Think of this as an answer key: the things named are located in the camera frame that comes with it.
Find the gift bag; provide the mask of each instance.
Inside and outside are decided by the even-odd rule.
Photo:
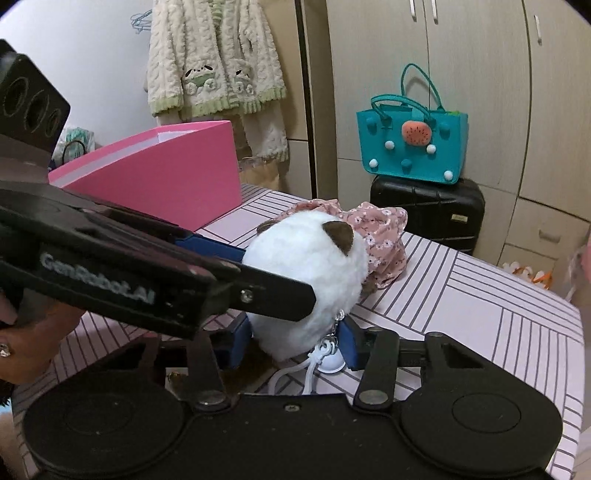
[[[415,67],[431,86],[437,101],[435,110],[405,96],[404,77],[410,67]],[[402,71],[400,92],[374,96],[371,109],[357,113],[364,169],[377,175],[457,182],[466,157],[468,115],[446,111],[433,82],[414,63]]]
[[[163,125],[88,152],[49,182],[196,231],[242,203],[230,122]]]

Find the screw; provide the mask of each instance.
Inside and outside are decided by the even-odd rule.
[[[252,290],[242,290],[240,292],[240,301],[242,303],[252,303],[254,299],[254,295],[252,294]]]
[[[388,401],[388,394],[381,390],[365,390],[359,394],[359,399],[366,405],[381,405]]]
[[[283,409],[288,413],[294,413],[296,411],[300,411],[301,407],[296,405],[295,403],[288,403]]]
[[[226,401],[226,394],[218,390],[205,390],[197,394],[197,403],[204,407],[214,407]]]

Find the blue gripper pad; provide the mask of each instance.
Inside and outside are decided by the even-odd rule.
[[[175,241],[178,247],[190,250],[204,257],[218,257],[233,262],[242,262],[245,251],[242,248],[211,240],[194,234]],[[211,341],[220,369],[237,368],[252,338],[252,328],[246,314],[242,313],[225,329],[212,332]]]
[[[190,250],[204,257],[218,257],[233,262],[242,262],[245,250],[242,248],[226,245],[221,242],[199,235],[198,233],[179,238],[174,242],[178,247]]]
[[[355,333],[347,322],[339,322],[337,338],[340,353],[343,355],[347,367],[352,371],[363,370],[365,365],[361,365],[361,359],[357,353]]]

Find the black suitcase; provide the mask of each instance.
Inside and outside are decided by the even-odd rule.
[[[474,251],[485,201],[478,185],[460,179],[441,185],[377,176],[370,202],[377,207],[402,207],[408,212],[406,231],[469,255]]]

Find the drawer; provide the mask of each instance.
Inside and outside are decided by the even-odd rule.
[[[559,258],[583,242],[589,223],[553,208],[517,199],[506,243]]]
[[[505,245],[501,252],[498,266],[502,267],[503,263],[512,264],[513,262],[519,262],[519,265],[522,267],[531,267],[535,275],[540,270],[544,272],[551,271],[554,268],[556,260],[528,250],[523,250],[522,248],[513,247],[513,245]]]

